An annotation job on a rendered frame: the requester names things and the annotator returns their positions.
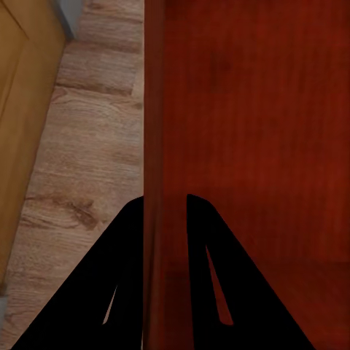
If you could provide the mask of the storage box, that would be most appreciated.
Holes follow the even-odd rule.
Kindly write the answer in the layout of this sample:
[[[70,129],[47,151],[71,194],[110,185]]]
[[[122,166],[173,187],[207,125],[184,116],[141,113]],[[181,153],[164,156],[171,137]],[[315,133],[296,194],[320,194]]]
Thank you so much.
[[[141,350],[194,350],[188,194],[316,350],[350,350],[350,0],[144,0]]]

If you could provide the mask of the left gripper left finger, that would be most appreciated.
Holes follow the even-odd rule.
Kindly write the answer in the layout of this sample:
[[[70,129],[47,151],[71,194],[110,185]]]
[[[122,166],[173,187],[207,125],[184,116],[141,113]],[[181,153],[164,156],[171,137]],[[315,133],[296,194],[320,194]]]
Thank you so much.
[[[144,196],[125,204],[10,350],[141,350]]]

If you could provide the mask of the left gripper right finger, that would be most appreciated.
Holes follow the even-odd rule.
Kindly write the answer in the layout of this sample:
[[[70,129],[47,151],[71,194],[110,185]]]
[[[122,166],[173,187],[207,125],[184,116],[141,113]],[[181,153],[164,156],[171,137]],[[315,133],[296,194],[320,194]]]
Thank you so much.
[[[316,350],[214,206],[187,195],[194,350]],[[221,323],[209,260],[234,325]]]

